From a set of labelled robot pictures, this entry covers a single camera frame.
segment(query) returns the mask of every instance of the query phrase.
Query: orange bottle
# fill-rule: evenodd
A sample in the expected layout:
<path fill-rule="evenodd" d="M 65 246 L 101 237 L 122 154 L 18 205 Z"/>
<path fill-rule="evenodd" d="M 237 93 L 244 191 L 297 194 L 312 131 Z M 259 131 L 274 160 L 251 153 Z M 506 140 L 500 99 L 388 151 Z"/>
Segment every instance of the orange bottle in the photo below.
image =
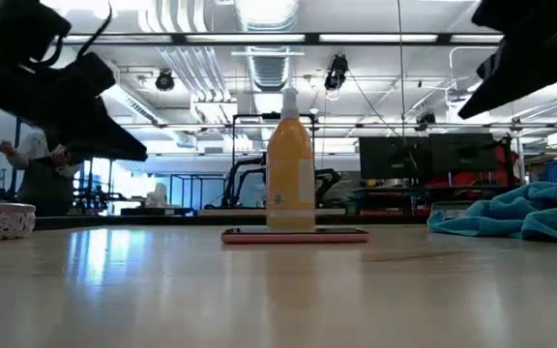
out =
<path fill-rule="evenodd" d="M 270 232 L 315 230 L 313 151 L 300 123 L 298 91 L 282 92 L 280 122 L 268 144 L 266 216 Z"/>

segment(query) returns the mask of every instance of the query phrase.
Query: person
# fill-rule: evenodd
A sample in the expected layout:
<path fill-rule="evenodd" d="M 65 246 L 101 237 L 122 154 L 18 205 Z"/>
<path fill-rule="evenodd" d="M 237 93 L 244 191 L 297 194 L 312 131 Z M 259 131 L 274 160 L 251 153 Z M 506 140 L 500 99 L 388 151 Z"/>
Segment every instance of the person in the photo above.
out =
<path fill-rule="evenodd" d="M 0 152 L 13 168 L 24 171 L 17 194 L 19 202 L 36 206 L 39 217 L 58 217 L 68 212 L 73 201 L 73 177 L 79 166 L 59 143 L 56 132 L 31 132 L 18 148 L 4 140 Z M 51 163 L 44 162 L 44 158 L 50 158 Z"/>

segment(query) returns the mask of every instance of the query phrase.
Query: ceiling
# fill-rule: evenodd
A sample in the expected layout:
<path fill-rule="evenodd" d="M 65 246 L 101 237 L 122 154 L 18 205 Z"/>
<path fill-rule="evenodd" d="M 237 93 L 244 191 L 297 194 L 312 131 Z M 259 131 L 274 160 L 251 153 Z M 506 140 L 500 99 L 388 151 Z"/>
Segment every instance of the ceiling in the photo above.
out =
<path fill-rule="evenodd" d="M 93 6 L 92 3 L 100 1 L 102 0 L 93 2 L 82 0 L 79 3 L 87 3 L 89 9 Z M 142 32 L 143 28 L 138 24 L 137 12 L 126 10 L 126 8 L 134 9 L 141 3 L 143 0 L 119 2 L 113 0 L 116 10 L 120 5 L 119 9 L 124 10 L 117 12 L 107 31 Z M 178 0 L 172 0 L 171 3 L 176 6 Z M 400 24 L 398 5 L 400 5 Z M 298 32 L 399 32 L 399 30 L 431 33 L 488 32 L 486 28 L 476 27 L 470 22 L 477 6 L 478 2 L 475 1 L 457 0 L 400 0 L 400 3 L 396 0 L 301 0 L 297 12 L 296 30 Z M 208 30 L 225 33 L 239 31 L 235 8 L 232 1 L 205 0 L 204 17 Z M 66 13 L 66 18 L 72 23 L 73 31 L 76 33 L 92 33 L 102 23 L 102 20 L 91 10 L 70 9 Z M 198 115 L 190 112 L 191 93 L 183 81 L 176 78 L 172 91 L 159 92 L 154 86 L 154 81 L 159 70 L 168 68 L 168 65 L 157 47 L 110 45 L 94 46 L 92 49 L 103 59 L 117 66 L 122 87 L 148 105 L 165 123 L 226 123 L 230 121 L 231 115 L 238 111 L 236 102 L 226 103 L 222 105 L 221 111 L 226 114 L 225 119 L 200 121 Z M 232 52 L 242 51 L 245 48 L 216 46 L 213 50 L 216 52 L 216 61 L 225 85 L 239 103 L 252 96 L 257 110 L 279 111 L 279 96 L 260 94 L 260 91 L 251 87 L 247 58 L 232 56 Z M 404 113 L 406 122 L 413 123 L 416 116 L 425 109 L 436 114 L 438 123 L 463 122 L 449 112 L 446 90 L 454 87 L 466 89 L 476 83 L 478 81 L 475 75 L 476 67 L 494 52 L 494 48 L 474 47 L 353 45 L 295 46 L 292 50 L 303 53 L 302 56 L 289 58 L 291 83 L 299 91 L 298 103 L 301 112 L 317 109 L 320 122 L 341 124 L 379 123 L 380 117 L 385 122 L 397 123 L 401 121 L 401 115 Z M 330 101 L 325 98 L 323 78 L 332 57 L 337 53 L 346 55 L 350 74 L 340 89 L 338 100 Z M 467 122 L 509 122 L 515 115 L 527 117 L 529 121 L 526 122 L 557 122 L 557 108 L 547 110 L 537 117 L 531 116 L 537 111 L 542 111 L 537 107 L 556 102 L 557 84 Z M 110 114 L 122 124 L 144 122 L 123 103 L 109 99 L 107 107 Z M 526 135 L 529 134 L 531 138 L 526 142 L 531 141 L 544 146 L 546 142 L 539 142 L 539 138 L 556 131 L 530 130 Z M 164 131 L 132 130 L 132 133 L 144 142 L 173 141 L 173 137 L 165 135 Z M 386 133 L 385 130 L 380 129 L 345 128 L 324 129 L 316 136 L 325 136 L 329 141 L 333 141 L 331 138 Z M 215 147 L 217 142 L 224 140 L 224 136 L 217 131 L 193 132 L 188 135 L 198 140 L 196 143 L 198 151 L 202 151 L 201 149 L 205 147 Z M 263 139 L 259 130 L 248 130 L 243 132 L 243 135 L 255 141 Z"/>

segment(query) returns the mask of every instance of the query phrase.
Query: security camera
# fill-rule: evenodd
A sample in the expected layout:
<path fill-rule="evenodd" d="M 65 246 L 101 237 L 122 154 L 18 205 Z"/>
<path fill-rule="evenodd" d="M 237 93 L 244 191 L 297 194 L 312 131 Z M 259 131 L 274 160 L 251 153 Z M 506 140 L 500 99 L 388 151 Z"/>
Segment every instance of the security camera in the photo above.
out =
<path fill-rule="evenodd" d="M 171 77 L 171 70 L 165 69 L 161 71 L 161 74 L 156 79 L 156 88 L 159 91 L 168 92 L 173 89 L 175 82 L 173 77 Z"/>

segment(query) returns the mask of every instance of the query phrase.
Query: white shirt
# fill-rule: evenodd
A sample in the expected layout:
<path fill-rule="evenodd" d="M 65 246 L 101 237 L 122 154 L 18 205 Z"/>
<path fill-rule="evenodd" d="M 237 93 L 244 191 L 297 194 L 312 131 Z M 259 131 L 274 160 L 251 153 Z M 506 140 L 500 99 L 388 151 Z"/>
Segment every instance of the white shirt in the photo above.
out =
<path fill-rule="evenodd" d="M 61 149 L 62 145 L 57 145 L 57 149 Z M 29 166 L 29 160 L 49 157 L 52 152 L 48 151 L 46 143 L 46 135 L 43 131 L 35 131 L 25 135 L 20 144 L 16 148 L 14 156 L 7 156 L 8 163 L 19 170 L 24 170 Z M 62 165 L 55 168 L 59 175 L 65 178 L 71 178 L 78 171 L 78 165 Z"/>

